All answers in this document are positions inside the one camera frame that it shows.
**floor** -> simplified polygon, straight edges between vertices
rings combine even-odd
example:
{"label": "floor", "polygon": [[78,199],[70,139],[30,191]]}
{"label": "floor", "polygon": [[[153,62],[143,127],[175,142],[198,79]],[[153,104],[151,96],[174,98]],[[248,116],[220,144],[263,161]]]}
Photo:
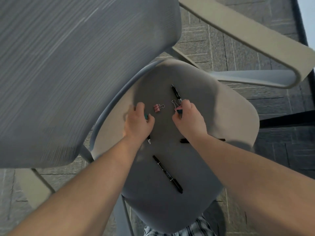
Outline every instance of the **floor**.
{"label": "floor", "polygon": [[[217,0],[230,8],[298,40],[292,6],[289,0]],[[285,69],[284,66],[245,47],[220,31],[181,10],[182,37],[176,47],[205,70]],[[158,59],[169,58],[162,54]],[[256,107],[260,119],[282,116],[314,109],[307,79],[289,90],[226,83]],[[296,127],[260,130],[254,150],[266,158],[290,167],[315,179],[315,127]],[[85,145],[89,145],[89,136]],[[38,169],[43,177],[59,189],[87,163],[79,156],[65,167]],[[19,188],[13,169],[0,169],[0,235],[6,234],[31,212],[27,199]],[[128,209],[136,236],[143,235],[143,223]],[[257,235],[246,212],[223,190],[207,210],[217,235]],[[111,216],[104,235],[116,235]]]}

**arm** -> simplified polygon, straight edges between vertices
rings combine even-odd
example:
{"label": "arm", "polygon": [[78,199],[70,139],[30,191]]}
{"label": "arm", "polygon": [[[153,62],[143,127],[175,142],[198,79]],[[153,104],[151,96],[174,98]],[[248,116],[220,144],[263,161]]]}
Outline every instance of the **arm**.
{"label": "arm", "polygon": [[183,100],[173,121],[246,210],[262,235],[313,235],[315,180],[207,134],[203,117]]}
{"label": "arm", "polygon": [[132,162],[152,131],[144,104],[129,109],[124,138],[82,170],[9,235],[102,235]]}

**plaid shorts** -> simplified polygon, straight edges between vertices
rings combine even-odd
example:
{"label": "plaid shorts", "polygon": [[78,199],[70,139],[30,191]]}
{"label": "plaid shorts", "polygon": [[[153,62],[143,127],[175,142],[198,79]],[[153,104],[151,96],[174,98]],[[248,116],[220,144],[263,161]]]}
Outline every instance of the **plaid shorts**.
{"label": "plaid shorts", "polygon": [[159,233],[147,226],[144,229],[144,236],[215,236],[215,234],[211,230],[206,219],[203,216],[200,216],[193,224],[176,232],[175,234]]}

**hand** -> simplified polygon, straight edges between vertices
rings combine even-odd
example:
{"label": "hand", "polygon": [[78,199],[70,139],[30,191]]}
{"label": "hand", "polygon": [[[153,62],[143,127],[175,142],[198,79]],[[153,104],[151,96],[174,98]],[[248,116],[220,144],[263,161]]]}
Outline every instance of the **hand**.
{"label": "hand", "polygon": [[195,137],[207,135],[206,123],[196,106],[187,99],[182,101],[181,106],[183,107],[182,118],[180,118],[177,111],[172,117],[180,133],[189,142]]}
{"label": "hand", "polygon": [[155,121],[150,114],[146,121],[144,107],[144,103],[138,103],[136,107],[130,106],[124,127],[124,137],[139,145],[150,135]]}

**forearm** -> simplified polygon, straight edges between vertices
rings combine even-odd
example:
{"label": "forearm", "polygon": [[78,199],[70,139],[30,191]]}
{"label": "forearm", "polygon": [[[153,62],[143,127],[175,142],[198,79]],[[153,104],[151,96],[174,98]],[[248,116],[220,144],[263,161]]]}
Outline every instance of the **forearm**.
{"label": "forearm", "polygon": [[52,195],[10,235],[102,233],[137,150],[137,144],[122,139]]}
{"label": "forearm", "polygon": [[209,135],[190,142],[262,233],[314,232],[314,180]]}

